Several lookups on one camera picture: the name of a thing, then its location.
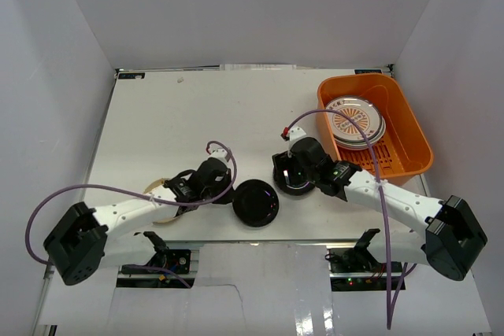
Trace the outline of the orange sunburst pattern plate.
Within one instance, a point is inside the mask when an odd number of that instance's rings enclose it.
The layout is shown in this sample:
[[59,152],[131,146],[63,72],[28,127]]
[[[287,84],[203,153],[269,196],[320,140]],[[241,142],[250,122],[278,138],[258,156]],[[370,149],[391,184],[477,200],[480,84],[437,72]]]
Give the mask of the orange sunburst pattern plate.
[[370,101],[358,96],[342,96],[331,100],[326,106],[326,109],[334,110],[338,114],[331,114],[330,125],[332,129],[332,121],[334,115],[339,115],[348,120],[355,116],[368,117],[370,120],[378,121],[382,116],[377,107]]

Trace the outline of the orange plastic bin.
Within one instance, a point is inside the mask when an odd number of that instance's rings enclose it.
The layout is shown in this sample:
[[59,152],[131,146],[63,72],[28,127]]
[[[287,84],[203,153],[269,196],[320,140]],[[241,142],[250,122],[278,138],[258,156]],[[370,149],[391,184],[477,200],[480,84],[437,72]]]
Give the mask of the orange plastic bin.
[[394,79],[376,72],[328,78],[318,87],[318,108],[349,95],[370,101],[384,116],[384,136],[373,146],[382,179],[402,186],[432,166],[432,149]]

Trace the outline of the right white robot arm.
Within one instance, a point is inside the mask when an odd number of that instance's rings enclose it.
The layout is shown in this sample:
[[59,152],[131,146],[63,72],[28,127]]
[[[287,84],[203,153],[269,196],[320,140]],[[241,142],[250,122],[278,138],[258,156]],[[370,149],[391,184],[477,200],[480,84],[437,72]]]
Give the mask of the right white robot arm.
[[272,155],[273,179],[286,194],[300,196],[317,188],[323,194],[360,205],[401,223],[406,232],[365,231],[340,261],[372,272],[387,261],[423,264],[442,276],[462,281],[487,244],[487,236],[469,204],[450,196],[425,197],[376,178],[359,165],[335,161],[313,137]]

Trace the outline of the blue label sticker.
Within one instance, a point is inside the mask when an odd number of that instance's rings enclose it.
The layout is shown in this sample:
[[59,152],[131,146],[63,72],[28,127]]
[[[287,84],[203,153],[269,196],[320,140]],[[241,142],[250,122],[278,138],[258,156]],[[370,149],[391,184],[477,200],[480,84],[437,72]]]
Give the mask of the blue label sticker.
[[144,79],[144,72],[120,72],[117,75],[118,79]]
[[378,68],[359,68],[359,69],[355,69],[354,70],[354,73],[356,75],[363,75],[363,74],[383,74],[382,70],[381,69],[378,69]]

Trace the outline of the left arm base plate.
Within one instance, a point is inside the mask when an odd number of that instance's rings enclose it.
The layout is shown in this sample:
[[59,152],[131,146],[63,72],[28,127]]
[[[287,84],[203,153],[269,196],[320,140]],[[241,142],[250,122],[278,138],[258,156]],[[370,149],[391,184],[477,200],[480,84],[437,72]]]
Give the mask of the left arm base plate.
[[191,268],[189,249],[167,249],[152,257],[141,268],[125,265],[119,270],[117,288],[190,289],[195,270]]

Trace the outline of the black iridescent plate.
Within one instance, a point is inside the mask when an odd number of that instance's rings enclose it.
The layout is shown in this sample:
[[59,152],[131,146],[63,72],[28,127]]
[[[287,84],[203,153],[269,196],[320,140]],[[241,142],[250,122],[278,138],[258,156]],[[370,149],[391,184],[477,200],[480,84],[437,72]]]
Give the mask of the black iridescent plate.
[[238,219],[248,227],[265,227],[277,216],[280,200],[274,188],[260,179],[240,183],[232,202]]

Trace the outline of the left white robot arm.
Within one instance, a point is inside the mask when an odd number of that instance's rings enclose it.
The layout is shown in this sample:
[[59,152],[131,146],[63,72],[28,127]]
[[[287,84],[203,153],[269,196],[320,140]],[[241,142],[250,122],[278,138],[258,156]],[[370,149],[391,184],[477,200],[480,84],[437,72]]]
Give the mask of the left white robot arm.
[[63,283],[76,285],[98,269],[113,266],[160,271],[168,247],[148,226],[208,203],[226,205],[231,200],[231,170],[223,150],[188,174],[156,186],[141,198],[95,208],[84,202],[71,206],[43,243]]

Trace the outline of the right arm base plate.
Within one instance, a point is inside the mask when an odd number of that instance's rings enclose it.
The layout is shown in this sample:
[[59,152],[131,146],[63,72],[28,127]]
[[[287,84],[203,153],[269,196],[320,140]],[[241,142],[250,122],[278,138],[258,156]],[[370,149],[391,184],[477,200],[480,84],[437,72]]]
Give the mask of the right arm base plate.
[[371,292],[387,289],[387,265],[361,262],[352,248],[329,249],[324,258],[328,262],[332,292]]

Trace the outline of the left blue label sticker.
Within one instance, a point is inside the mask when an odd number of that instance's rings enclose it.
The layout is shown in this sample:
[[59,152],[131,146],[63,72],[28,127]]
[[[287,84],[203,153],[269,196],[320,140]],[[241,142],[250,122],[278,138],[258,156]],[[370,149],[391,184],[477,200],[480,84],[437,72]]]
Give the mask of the left blue label sticker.
[[120,72],[117,75],[118,79],[144,79],[144,72]]

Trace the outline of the black plate with mirror centre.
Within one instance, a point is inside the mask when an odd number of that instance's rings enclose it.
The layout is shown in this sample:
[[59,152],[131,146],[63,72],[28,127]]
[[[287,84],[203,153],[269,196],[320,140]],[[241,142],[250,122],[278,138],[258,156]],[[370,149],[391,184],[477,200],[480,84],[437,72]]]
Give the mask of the black plate with mirror centre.
[[290,165],[289,176],[291,182],[291,189],[281,190],[278,187],[278,189],[281,192],[291,196],[301,197],[315,189],[315,185],[307,180],[305,172],[298,165],[296,164]]

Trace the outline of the green red rimmed plate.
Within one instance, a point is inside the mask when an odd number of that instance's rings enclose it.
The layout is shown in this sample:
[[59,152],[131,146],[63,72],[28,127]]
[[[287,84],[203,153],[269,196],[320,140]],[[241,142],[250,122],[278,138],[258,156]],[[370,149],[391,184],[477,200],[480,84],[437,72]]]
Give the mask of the green red rimmed plate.
[[367,143],[355,124],[365,133],[371,146],[376,144],[385,134],[386,122],[383,116],[378,121],[370,120],[368,117],[355,116],[353,123],[342,116],[334,115],[332,121],[332,132],[336,143],[349,150],[366,149]]

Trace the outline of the right blue label sticker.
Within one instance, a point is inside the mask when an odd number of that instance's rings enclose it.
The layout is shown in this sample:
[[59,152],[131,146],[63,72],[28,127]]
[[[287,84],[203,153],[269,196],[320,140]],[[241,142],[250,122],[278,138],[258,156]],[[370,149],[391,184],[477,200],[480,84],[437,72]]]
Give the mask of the right blue label sticker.
[[378,69],[378,68],[359,68],[359,69],[355,69],[354,70],[354,73],[356,75],[363,75],[363,74],[383,74],[382,70],[381,69]]

